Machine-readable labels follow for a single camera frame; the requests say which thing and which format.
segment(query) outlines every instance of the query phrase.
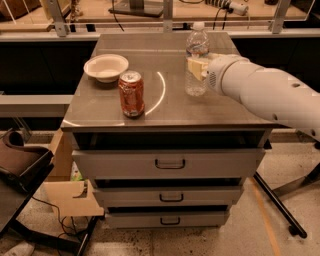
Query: white bowl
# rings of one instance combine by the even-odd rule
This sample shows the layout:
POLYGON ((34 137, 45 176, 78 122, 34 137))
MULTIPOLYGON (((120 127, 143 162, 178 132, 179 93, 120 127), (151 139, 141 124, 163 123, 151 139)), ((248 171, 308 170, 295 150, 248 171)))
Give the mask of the white bowl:
POLYGON ((116 54, 98 55, 86 62, 84 72, 103 83, 116 81, 126 71, 129 62, 125 57, 116 54))

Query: drawer handle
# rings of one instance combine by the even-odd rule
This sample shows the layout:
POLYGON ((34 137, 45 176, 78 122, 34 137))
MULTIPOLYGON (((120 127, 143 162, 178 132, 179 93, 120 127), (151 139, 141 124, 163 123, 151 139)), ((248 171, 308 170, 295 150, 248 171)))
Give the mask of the drawer handle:
POLYGON ((164 203, 179 203, 183 201, 183 194, 181 193, 181 196, 179 199, 164 199, 161 194, 159 195, 159 198, 160 198, 160 201, 164 203))
POLYGON ((180 217, 178 217, 176 222, 164 222, 162 218, 160 218, 160 223, 163 226, 172 226, 172 225, 179 225, 180 224, 180 217))
POLYGON ((158 169, 183 169, 186 166, 186 160, 182 159, 181 164, 180 165, 169 165, 169 164, 162 164, 160 163, 160 161, 158 159, 156 159, 154 161, 155 166, 158 169))

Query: water bottle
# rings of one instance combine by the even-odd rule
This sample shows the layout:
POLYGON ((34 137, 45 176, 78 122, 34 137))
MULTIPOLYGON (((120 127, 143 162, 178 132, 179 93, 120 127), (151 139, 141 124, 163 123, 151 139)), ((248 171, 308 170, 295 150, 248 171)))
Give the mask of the water bottle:
POLYGON ((195 22, 192 27, 192 32, 187 38, 186 43, 187 61, 185 90, 191 96, 200 96, 204 94, 207 89, 205 81, 200 81, 197 79, 188 68, 188 58, 198 60, 207 57, 209 53, 209 38, 204 28, 204 22, 195 22))

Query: cardboard box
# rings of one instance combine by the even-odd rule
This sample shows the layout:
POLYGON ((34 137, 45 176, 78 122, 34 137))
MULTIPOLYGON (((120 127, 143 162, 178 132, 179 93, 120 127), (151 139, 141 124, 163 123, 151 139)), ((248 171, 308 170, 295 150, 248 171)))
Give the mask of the cardboard box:
MULTIPOLYGON (((84 184, 84 181, 43 183, 49 202, 59 207, 61 217, 103 216, 104 209, 98 205, 91 183, 87 182, 87 192, 84 192, 84 184)), ((58 215, 57 208, 52 209, 58 215)))
POLYGON ((58 206, 64 217, 103 216, 104 209, 98 205, 90 181, 86 182, 86 193, 84 181, 71 181, 72 146, 61 129, 53 136, 49 149, 54 155, 54 168, 43 183, 49 203, 58 206))
POLYGON ((49 149, 53 153, 54 167, 46 181, 70 181, 72 167, 72 146, 61 129, 54 134, 49 149))

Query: red soda can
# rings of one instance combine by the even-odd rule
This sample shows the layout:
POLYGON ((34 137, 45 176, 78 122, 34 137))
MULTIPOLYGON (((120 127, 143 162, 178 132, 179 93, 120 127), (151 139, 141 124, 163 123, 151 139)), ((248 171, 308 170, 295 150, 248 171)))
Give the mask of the red soda can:
POLYGON ((119 78, 121 108, 127 117, 140 116, 144 111, 143 80, 136 71, 126 71, 119 78))

